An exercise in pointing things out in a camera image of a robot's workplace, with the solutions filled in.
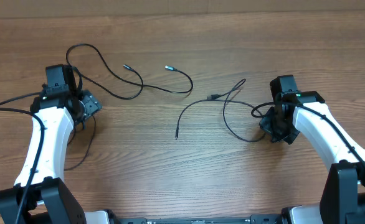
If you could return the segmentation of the black cable silver plug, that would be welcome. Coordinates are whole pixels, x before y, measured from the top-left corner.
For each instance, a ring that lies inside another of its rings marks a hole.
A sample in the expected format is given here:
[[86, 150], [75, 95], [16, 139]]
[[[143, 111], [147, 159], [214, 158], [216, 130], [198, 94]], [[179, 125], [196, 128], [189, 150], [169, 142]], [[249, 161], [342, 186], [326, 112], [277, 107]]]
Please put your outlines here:
[[[105, 88], [103, 85], [99, 84], [98, 82], [96, 82], [96, 81], [92, 80], [91, 78], [89, 78], [89, 77], [87, 77], [87, 76], [83, 75], [83, 74], [79, 71], [79, 69], [78, 69], [76, 66], [74, 66], [74, 65], [72, 65], [72, 64], [70, 63], [70, 59], [69, 59], [69, 57], [70, 57], [70, 53], [71, 53], [74, 49], [76, 49], [76, 48], [78, 48], [78, 47], [89, 47], [89, 48], [93, 49], [94, 51], [96, 51], [97, 55], [100, 57], [100, 60], [102, 61], [102, 63], [104, 64], [105, 68], [108, 70], [108, 72], [109, 72], [111, 75], [113, 75], [113, 76], [114, 76], [117, 80], [120, 80], [120, 81], [122, 81], [123, 83], [127, 83], [127, 84], [129, 84], [129, 85], [138, 86], [138, 87], [140, 88], [140, 89], [138, 90], [138, 92], [137, 92], [135, 95], [132, 95], [132, 96], [120, 96], [120, 95], [117, 95], [117, 94], [115, 94], [114, 92], [110, 91], [109, 89]], [[97, 49], [94, 45], [92, 45], [92, 44], [80, 43], [80, 44], [75, 44], [75, 45], [70, 46], [70, 47], [67, 49], [66, 53], [65, 53], [65, 60], [66, 60], [66, 62], [67, 62], [67, 65], [71, 66], [71, 67], [72, 67], [72, 70], [73, 70], [74, 72], [76, 72], [76, 73], [77, 73], [77, 75], [79, 76], [79, 79], [80, 79], [79, 84], [82, 84], [82, 80], [83, 80], [83, 79], [86, 79], [87, 81], [89, 81], [89, 82], [93, 83], [94, 85], [96, 85], [96, 86], [100, 87], [102, 90], [106, 91], [106, 92], [107, 92], [108, 94], [110, 94], [111, 96], [113, 96], [113, 97], [115, 97], [115, 98], [118, 98], [118, 99], [120, 99], [120, 100], [133, 100], [133, 99], [135, 99], [135, 98], [137, 98], [137, 97], [139, 97], [139, 96], [141, 95], [141, 93], [142, 93], [142, 91], [143, 91], [143, 89], [144, 89], [144, 88], [153, 88], [153, 89], [161, 90], [161, 91], [163, 91], [163, 92], [171, 93], [171, 94], [190, 94], [190, 93], [192, 92], [193, 88], [194, 88], [194, 82], [193, 82], [192, 78], [191, 78], [188, 74], [186, 74], [185, 72], [183, 72], [183, 71], [181, 71], [181, 70], [179, 70], [179, 69], [176, 69], [176, 68], [174, 68], [174, 67], [172, 67], [172, 66], [169, 66], [169, 65], [165, 65], [165, 66], [164, 66], [164, 68], [165, 68], [166, 70], [171, 71], [171, 72], [177, 72], [177, 73], [179, 73], [179, 74], [182, 74], [182, 75], [184, 75], [184, 76], [188, 79], [189, 84], [190, 84], [190, 86], [189, 86], [189, 89], [188, 89], [188, 90], [184, 90], [184, 91], [172, 91], [172, 90], [168, 90], [168, 89], [165, 89], [165, 88], [161, 88], [161, 87], [159, 87], [159, 86], [147, 85], [147, 84], [145, 84], [145, 82], [144, 82], [144, 80], [143, 80], [142, 76], [141, 76], [141, 75], [140, 75], [140, 74], [139, 74], [136, 70], [134, 70], [132, 67], [130, 67], [130, 66], [129, 66], [129, 65], [127, 65], [127, 64], [123, 64], [123, 67], [124, 67], [125, 69], [127, 69], [129, 72], [134, 73], [134, 74], [138, 77], [138, 79], [140, 80], [140, 82], [139, 82], [139, 83], [136, 83], [136, 82], [132, 82], [132, 81], [126, 80], [126, 79], [124, 79], [124, 78], [120, 77], [119, 75], [117, 75], [117, 74], [116, 74], [116, 73], [115, 73], [115, 72], [114, 72], [114, 71], [113, 71], [113, 70], [112, 70], [112, 69], [108, 66], [108, 64], [107, 64], [106, 60], [104, 59], [103, 55], [101, 54], [101, 52], [100, 52], [100, 51], [99, 51], [99, 50], [98, 50], [98, 49]]]

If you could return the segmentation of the black cable white tag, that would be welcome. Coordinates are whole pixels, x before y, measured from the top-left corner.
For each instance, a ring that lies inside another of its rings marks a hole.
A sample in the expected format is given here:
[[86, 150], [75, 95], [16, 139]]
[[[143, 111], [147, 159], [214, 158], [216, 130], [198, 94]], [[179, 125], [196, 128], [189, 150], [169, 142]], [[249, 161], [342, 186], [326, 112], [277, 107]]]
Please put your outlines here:
[[203, 102], [207, 102], [207, 101], [215, 101], [215, 102], [222, 102], [222, 103], [225, 103], [225, 106], [223, 106], [223, 110], [222, 110], [222, 112], [223, 112], [223, 115], [222, 115], [222, 117], [223, 117], [223, 120], [224, 120], [224, 124], [225, 124], [225, 126], [226, 126], [226, 128], [230, 131], [230, 133], [234, 136], [234, 137], [236, 137], [237, 139], [239, 139], [239, 140], [241, 140], [241, 141], [244, 141], [244, 142], [259, 142], [259, 141], [261, 141], [261, 140], [263, 140], [264, 138], [265, 138], [265, 132], [263, 132], [263, 134], [260, 136], [260, 137], [258, 137], [257, 139], [251, 139], [251, 140], [249, 140], [249, 139], [244, 139], [244, 138], [242, 138], [242, 137], [240, 137], [239, 135], [237, 135], [231, 128], [230, 128], [230, 126], [229, 126], [229, 124], [228, 124], [228, 122], [227, 122], [227, 120], [226, 120], [226, 117], [225, 117], [225, 107], [226, 107], [226, 104], [228, 104], [228, 103], [236, 103], [236, 104], [240, 104], [240, 105], [245, 105], [245, 106], [248, 106], [248, 107], [250, 107], [250, 108], [254, 108], [254, 106], [253, 105], [251, 105], [251, 104], [249, 104], [249, 103], [246, 103], [246, 102], [243, 102], [243, 101], [235, 101], [235, 100], [230, 100], [230, 101], [228, 101], [227, 103], [225, 102], [225, 100], [218, 100], [218, 99], [203, 99], [203, 100], [198, 100], [198, 101], [195, 101], [195, 102], [193, 102], [193, 103], [191, 103], [191, 104], [189, 104], [189, 105], [187, 105], [182, 111], [181, 111], [181, 113], [179, 114], [179, 117], [178, 117], [178, 120], [177, 120], [177, 124], [176, 124], [176, 130], [175, 130], [175, 139], [178, 139], [178, 137], [179, 137], [179, 125], [180, 125], [180, 122], [181, 122], [181, 118], [182, 118], [182, 116], [183, 116], [183, 114], [184, 114], [184, 112], [187, 110], [187, 109], [189, 109], [190, 107], [192, 107], [192, 106], [194, 106], [194, 105], [196, 105], [196, 104], [199, 104], [199, 103], [203, 103]]

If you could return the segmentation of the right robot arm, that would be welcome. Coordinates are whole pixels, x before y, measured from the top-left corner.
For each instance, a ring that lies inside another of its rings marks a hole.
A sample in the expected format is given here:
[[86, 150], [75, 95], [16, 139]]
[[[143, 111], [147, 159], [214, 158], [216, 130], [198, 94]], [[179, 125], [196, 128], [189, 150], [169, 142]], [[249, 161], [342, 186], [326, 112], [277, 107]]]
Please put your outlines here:
[[294, 142], [304, 135], [328, 170], [316, 205], [283, 208], [262, 223], [365, 223], [365, 149], [334, 119], [316, 91], [300, 91], [293, 75], [270, 82], [273, 101], [259, 122], [272, 142]]

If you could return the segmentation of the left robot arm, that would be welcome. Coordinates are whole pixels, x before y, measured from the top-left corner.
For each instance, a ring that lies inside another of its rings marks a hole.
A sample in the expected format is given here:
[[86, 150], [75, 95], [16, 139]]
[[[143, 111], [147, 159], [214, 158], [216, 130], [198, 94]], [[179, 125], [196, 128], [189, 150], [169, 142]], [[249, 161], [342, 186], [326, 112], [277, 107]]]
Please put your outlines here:
[[26, 112], [32, 116], [32, 136], [20, 174], [10, 189], [0, 191], [4, 223], [116, 223], [108, 210], [86, 212], [64, 183], [70, 135], [102, 105], [76, 80], [76, 68], [46, 68], [47, 83], [34, 94]]

